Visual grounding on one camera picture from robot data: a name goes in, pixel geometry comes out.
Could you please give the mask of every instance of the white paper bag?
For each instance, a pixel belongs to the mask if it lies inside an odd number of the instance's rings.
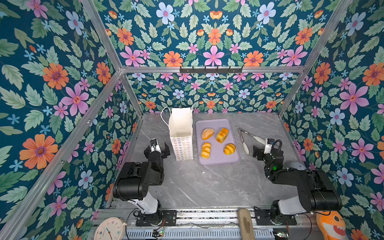
[[[172,108],[169,107],[170,118],[169,124],[163,119],[161,111],[161,119],[167,124],[169,128],[170,141],[172,142],[173,151],[176,160],[189,160],[193,159],[192,150],[192,108]]]

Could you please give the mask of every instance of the white rope handle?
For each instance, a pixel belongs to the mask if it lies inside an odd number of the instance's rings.
[[[165,107],[165,108],[163,108],[163,110],[161,110],[160,117],[161,117],[161,119],[163,120],[163,122],[169,127],[168,123],[166,123],[166,122],[164,121],[164,118],[163,118],[163,115],[162,115],[164,109],[166,109],[166,108],[168,108],[168,110],[169,110],[169,114],[170,114],[170,108],[169,108],[169,107]]]

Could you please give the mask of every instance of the orange plush toy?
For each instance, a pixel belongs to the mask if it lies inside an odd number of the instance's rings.
[[[345,222],[337,211],[331,211],[329,216],[317,214],[316,222],[325,240],[348,240],[345,234]]]

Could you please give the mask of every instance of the purple tray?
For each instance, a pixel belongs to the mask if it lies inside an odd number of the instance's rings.
[[[216,135],[224,127],[229,130],[228,137],[225,139],[223,143],[219,143],[218,141],[216,141]],[[201,138],[201,134],[206,128],[213,128],[215,130],[215,133],[213,134],[212,137],[208,138],[207,140],[203,140]],[[238,162],[240,160],[239,153],[237,152],[236,142],[233,137],[232,128],[228,119],[222,118],[222,119],[197,121],[196,122],[196,138],[197,138],[197,151],[199,152],[200,164],[211,165],[211,164]],[[211,144],[211,153],[210,153],[209,159],[200,157],[201,146],[205,142],[208,142]],[[226,155],[224,154],[224,148],[229,143],[233,143],[236,146],[236,151],[231,155]]]

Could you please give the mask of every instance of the marble surface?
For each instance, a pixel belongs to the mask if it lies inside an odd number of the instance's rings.
[[[294,186],[273,184],[266,179],[264,162],[252,157],[253,145],[262,147],[251,136],[242,134],[250,155],[242,147],[236,128],[241,128],[262,138],[283,141],[282,150],[286,161],[298,161],[297,154],[288,139],[285,127],[275,113],[228,113],[193,114],[193,127],[198,120],[227,118],[233,130],[240,161],[233,164],[203,166],[198,161],[196,133],[194,131],[194,159],[176,161],[170,144],[169,130],[158,114],[145,114],[140,134],[133,148],[131,162],[143,162],[144,149],[152,138],[157,138],[161,148],[166,142],[171,155],[164,159],[165,178],[161,186],[150,186],[149,192],[160,200],[163,208],[263,206],[276,199],[297,195]],[[114,201],[112,208],[132,208],[128,202]]]

